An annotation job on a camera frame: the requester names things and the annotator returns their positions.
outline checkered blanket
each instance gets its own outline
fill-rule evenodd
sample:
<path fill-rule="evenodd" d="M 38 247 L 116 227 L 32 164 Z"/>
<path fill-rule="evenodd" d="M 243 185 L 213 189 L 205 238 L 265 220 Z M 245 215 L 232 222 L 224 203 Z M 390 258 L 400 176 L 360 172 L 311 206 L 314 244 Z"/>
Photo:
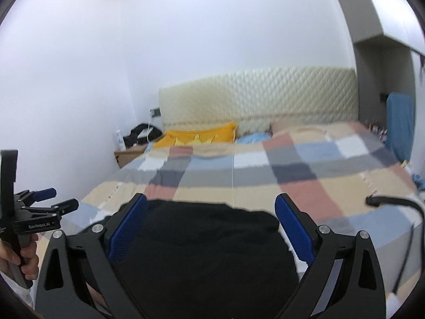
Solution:
<path fill-rule="evenodd" d="M 419 276 L 419 215 L 410 208 L 373 209 L 364 203 L 371 194 L 420 202 L 416 188 L 381 142 L 356 122 L 299 126 L 250 145 L 152 150 L 96 187 L 78 211 L 62 219 L 62 227 L 67 233 L 76 233 L 113 214 L 138 192 L 149 199 L 225 202 L 235 208 L 271 213 L 276 196 L 286 192 L 317 224 L 343 234 L 368 231 L 377 249 L 386 291 L 396 281 L 414 225 L 401 299 Z M 44 235 L 45 245 L 50 234 Z M 296 255 L 295 259 L 302 273 L 306 265 Z"/>

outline cream tufted headboard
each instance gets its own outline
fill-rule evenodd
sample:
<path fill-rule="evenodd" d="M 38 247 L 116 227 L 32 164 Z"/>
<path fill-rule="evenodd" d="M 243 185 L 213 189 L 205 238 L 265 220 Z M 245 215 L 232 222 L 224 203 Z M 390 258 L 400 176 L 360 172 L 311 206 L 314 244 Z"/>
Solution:
<path fill-rule="evenodd" d="M 294 123 L 358 120 L 351 68 L 264 68 L 217 75 L 159 90 L 165 129 L 195 130 L 237 123 L 237 136 L 265 131 L 277 119 Z"/>

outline nightstand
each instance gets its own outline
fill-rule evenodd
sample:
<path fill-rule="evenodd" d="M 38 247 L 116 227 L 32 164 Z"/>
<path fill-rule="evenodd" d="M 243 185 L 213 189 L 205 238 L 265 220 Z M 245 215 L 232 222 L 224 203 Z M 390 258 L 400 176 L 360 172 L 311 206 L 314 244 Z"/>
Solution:
<path fill-rule="evenodd" d="M 147 146 L 148 144 L 136 145 L 124 151 L 115 151 L 113 154 L 115 155 L 115 159 L 118 163 L 118 166 L 122 168 L 135 158 L 139 157 L 145 152 Z"/>

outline metal screw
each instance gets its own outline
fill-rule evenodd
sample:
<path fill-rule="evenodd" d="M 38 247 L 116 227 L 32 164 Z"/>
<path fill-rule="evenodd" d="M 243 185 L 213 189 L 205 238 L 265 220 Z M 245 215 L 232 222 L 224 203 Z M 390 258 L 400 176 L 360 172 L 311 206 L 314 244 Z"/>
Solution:
<path fill-rule="evenodd" d="M 321 225 L 321 226 L 319 227 L 319 231 L 320 231 L 322 234 L 329 234 L 329 233 L 331 232 L 331 228 L 329 228 L 327 225 Z"/>
<path fill-rule="evenodd" d="M 360 237 L 361 238 L 369 238 L 369 233 L 367 231 L 362 230 L 360 232 Z"/>
<path fill-rule="evenodd" d="M 101 224 L 95 224 L 91 228 L 91 231 L 93 231 L 94 233 L 100 233 L 102 230 L 103 230 L 103 225 L 101 225 Z"/>
<path fill-rule="evenodd" d="M 62 236 L 62 234 L 63 234 L 62 230 L 56 230 L 56 231 L 53 233 L 53 237 L 54 237 L 54 238 L 60 238 L 60 237 Z"/>

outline human hand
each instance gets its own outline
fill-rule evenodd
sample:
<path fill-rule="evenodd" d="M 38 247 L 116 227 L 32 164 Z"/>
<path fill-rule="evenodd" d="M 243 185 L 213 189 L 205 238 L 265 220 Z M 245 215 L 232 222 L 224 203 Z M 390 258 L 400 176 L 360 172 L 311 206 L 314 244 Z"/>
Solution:
<path fill-rule="evenodd" d="M 22 272 L 25 274 L 25 278 L 29 281 L 34 281 L 38 277 L 38 256 L 36 254 L 36 241 L 38 241 L 38 235 L 31 234 L 29 245 L 21 249 L 22 257 L 29 259 L 28 263 L 23 265 L 21 268 Z M 7 262 L 19 265 L 21 260 L 8 243 L 0 240 L 0 271 L 13 279 L 10 267 Z"/>

